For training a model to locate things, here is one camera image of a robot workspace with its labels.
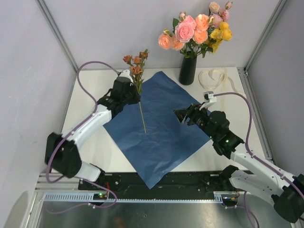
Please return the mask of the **blue wrapping paper sheet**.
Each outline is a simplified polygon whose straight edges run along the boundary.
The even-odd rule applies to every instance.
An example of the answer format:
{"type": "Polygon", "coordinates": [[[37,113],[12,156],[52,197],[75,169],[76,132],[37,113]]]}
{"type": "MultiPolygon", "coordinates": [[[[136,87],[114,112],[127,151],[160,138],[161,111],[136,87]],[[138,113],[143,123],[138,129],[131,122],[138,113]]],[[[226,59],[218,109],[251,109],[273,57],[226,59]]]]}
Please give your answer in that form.
{"type": "Polygon", "coordinates": [[[210,141],[197,126],[181,124],[173,112],[196,102],[159,71],[142,84],[140,104],[125,106],[104,125],[149,189],[210,141]]]}

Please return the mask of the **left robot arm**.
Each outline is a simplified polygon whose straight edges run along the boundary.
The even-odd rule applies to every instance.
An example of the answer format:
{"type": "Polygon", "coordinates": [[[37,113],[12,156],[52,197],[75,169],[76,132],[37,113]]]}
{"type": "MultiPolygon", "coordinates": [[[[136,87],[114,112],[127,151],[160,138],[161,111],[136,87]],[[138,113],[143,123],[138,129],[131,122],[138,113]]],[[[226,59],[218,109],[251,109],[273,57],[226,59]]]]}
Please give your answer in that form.
{"type": "Polygon", "coordinates": [[[45,164],[64,177],[79,177],[88,180],[95,190],[105,184],[103,171],[81,160],[79,150],[103,125],[115,118],[126,105],[140,101],[140,95],[131,76],[118,76],[113,88],[97,101],[85,119],[71,130],[60,134],[51,133],[47,138],[45,164]]]}

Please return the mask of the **small peach flower stem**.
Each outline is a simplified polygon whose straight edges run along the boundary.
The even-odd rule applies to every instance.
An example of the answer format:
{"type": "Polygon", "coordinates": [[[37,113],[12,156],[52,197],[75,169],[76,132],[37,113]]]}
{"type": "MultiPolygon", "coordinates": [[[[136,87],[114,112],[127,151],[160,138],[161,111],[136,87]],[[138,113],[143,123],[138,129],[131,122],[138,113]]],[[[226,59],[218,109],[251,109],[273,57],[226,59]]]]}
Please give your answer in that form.
{"type": "Polygon", "coordinates": [[[207,52],[212,53],[214,50],[208,34],[210,18],[205,14],[199,14],[195,19],[191,16],[189,18],[193,29],[193,36],[190,39],[190,57],[196,58],[198,55],[205,57],[207,52]]]}

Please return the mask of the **pink leafy flower stem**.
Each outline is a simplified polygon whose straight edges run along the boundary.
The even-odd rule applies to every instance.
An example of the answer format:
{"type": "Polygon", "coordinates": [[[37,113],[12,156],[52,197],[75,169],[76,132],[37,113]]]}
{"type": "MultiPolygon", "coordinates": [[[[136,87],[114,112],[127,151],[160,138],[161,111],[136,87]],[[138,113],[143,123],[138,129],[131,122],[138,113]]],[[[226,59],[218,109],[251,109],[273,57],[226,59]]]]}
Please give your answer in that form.
{"type": "Polygon", "coordinates": [[[178,38],[171,33],[168,29],[164,29],[162,34],[158,38],[158,44],[161,48],[165,50],[175,50],[183,53],[183,48],[185,43],[178,40],[178,38]]]}

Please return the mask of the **yellow rose stem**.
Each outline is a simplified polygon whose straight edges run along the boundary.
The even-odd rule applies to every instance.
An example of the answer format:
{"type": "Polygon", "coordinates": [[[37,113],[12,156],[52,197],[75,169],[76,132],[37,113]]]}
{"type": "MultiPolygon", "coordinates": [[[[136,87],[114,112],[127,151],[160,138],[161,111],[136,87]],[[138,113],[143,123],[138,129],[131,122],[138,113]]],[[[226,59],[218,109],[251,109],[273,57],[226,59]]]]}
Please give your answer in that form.
{"type": "Polygon", "coordinates": [[[215,54],[223,41],[230,41],[232,39],[232,31],[227,22],[220,22],[219,27],[213,29],[207,40],[207,51],[215,54]]]}

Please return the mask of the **brown dried rose stem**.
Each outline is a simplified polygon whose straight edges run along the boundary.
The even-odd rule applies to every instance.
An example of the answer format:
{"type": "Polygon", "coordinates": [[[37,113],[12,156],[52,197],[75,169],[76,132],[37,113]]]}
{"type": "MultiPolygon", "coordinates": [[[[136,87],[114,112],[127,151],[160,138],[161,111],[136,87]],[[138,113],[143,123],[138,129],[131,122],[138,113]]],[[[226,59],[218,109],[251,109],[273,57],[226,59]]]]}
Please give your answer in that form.
{"type": "Polygon", "coordinates": [[[131,77],[133,78],[135,87],[141,95],[142,93],[142,84],[143,84],[143,73],[145,62],[148,58],[148,50],[141,51],[137,56],[126,55],[123,57],[123,61],[129,65],[129,69],[131,72],[131,77]]]}

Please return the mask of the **cream printed ribbon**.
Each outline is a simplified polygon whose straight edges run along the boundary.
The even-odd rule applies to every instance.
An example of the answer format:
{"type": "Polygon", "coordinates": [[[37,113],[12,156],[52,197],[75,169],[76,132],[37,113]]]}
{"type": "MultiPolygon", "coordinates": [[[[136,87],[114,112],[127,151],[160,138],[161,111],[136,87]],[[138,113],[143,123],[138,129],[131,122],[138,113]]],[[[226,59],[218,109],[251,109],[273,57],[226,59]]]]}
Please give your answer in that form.
{"type": "Polygon", "coordinates": [[[201,85],[201,87],[207,91],[214,91],[219,87],[222,88],[222,85],[225,84],[226,81],[229,81],[230,87],[234,93],[242,95],[245,98],[247,97],[245,95],[245,93],[238,91],[236,89],[233,79],[228,76],[227,69],[224,67],[214,68],[214,69],[209,70],[208,72],[206,70],[200,71],[198,74],[198,81],[199,81],[199,84],[201,85]],[[216,82],[216,84],[214,86],[206,85],[204,83],[204,80],[206,80],[207,78],[216,82]]]}

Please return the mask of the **large pink rose stem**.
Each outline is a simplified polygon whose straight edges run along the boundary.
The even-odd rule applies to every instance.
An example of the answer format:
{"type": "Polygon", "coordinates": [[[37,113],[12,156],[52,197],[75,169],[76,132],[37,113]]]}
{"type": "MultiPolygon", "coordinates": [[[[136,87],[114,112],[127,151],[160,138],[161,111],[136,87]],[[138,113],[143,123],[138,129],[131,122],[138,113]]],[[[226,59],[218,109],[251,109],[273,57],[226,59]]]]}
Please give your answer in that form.
{"type": "Polygon", "coordinates": [[[186,15],[186,12],[181,12],[178,19],[173,19],[172,25],[172,49],[180,51],[186,57],[191,57],[193,51],[188,46],[197,26],[195,19],[186,15]]]}

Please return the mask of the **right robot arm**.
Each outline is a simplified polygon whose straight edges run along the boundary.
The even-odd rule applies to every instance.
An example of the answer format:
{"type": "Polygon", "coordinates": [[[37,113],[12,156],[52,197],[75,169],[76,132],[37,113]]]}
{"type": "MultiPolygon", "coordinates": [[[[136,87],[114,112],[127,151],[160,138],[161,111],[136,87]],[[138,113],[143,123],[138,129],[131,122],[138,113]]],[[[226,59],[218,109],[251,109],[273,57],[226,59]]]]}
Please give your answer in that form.
{"type": "Polygon", "coordinates": [[[211,113],[199,104],[174,110],[180,123],[198,126],[212,141],[216,153],[244,166],[247,174],[230,165],[221,172],[223,190],[233,187],[248,191],[274,207],[278,215],[296,223],[304,214],[304,176],[294,176],[246,148],[245,142],[229,129],[221,111],[211,113]]]}

